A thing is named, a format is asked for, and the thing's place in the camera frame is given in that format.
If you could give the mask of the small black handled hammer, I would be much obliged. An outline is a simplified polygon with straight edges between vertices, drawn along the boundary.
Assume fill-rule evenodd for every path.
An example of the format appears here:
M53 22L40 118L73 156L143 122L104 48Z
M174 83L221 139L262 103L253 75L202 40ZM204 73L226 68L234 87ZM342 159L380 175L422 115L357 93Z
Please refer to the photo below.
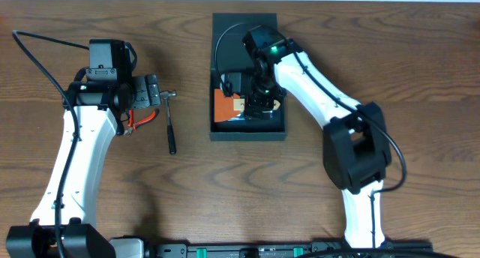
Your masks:
M164 102L165 111L166 111L166 129L167 129L167 139L168 139L168 146L169 146L169 153L171 155L175 155L177 152L176 148L176 139L173 130L173 124L170 115L170 98L174 98L176 96L176 91L162 91L160 93L160 98Z

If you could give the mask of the orange scraper wooden handle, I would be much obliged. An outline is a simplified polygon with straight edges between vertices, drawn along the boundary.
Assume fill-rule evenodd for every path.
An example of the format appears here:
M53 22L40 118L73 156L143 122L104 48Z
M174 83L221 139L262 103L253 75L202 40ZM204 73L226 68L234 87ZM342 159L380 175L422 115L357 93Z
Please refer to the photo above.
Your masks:
M244 115L245 110L245 96L240 96L234 94L232 97L225 97L221 89L216 88L214 90L213 96L213 122L214 123L225 123L228 122L228 119L235 117L239 114ZM281 108L272 108L274 114L278 112ZM245 120L262 120L259 111L259 119L256 118L245 118Z

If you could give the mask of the red handled pliers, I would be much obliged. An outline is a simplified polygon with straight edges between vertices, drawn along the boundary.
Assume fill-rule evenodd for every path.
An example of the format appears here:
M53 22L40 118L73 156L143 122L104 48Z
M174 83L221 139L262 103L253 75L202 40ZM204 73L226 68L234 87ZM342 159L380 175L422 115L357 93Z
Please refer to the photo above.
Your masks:
M134 111L130 109L127 113L127 127L124 130L124 136L129 137L134 131L137 131L139 127L148 124L156 119L159 109L155 109L149 116L142 120L135 121Z

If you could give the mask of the dark green hinged box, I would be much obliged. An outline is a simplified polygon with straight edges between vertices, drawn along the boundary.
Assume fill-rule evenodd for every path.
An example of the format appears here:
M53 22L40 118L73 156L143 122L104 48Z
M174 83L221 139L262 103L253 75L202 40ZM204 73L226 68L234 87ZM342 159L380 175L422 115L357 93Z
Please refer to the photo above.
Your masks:
M221 75L245 72L252 75L254 64L242 43L247 31L257 25L278 27L276 13L213 13L211 70L209 89L210 140L212 141L282 141L287 137L284 102L272 120L213 122L215 89L224 84Z

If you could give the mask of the precision screwdriver set case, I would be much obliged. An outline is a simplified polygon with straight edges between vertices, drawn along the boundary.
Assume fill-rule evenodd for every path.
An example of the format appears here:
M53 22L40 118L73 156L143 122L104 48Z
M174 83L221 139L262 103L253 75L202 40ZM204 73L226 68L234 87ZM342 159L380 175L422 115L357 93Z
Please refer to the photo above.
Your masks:
M228 122L243 122L245 120L245 117L243 114L239 114L235 117L232 117L228 119Z

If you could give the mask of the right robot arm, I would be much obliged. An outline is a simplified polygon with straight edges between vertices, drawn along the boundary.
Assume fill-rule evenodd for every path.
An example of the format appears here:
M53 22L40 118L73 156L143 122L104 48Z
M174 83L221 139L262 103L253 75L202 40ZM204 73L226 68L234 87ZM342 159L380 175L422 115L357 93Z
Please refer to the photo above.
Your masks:
M380 248L380 191L392 162L383 112L344 94L291 38L266 25L248 30L242 42L256 69L254 89L271 97L286 89L322 129L323 167L340 189L351 248Z

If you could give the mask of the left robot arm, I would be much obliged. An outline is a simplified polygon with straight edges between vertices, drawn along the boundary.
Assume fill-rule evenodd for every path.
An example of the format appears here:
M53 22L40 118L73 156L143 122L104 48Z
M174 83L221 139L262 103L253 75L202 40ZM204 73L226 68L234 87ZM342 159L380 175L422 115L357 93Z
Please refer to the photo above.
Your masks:
M161 104L154 74L119 79L76 78L64 93L61 146L49 184L29 224L12 226L11 257L153 257L155 249L135 236L104 238L96 229L98 188L115 136L129 135L122 114Z

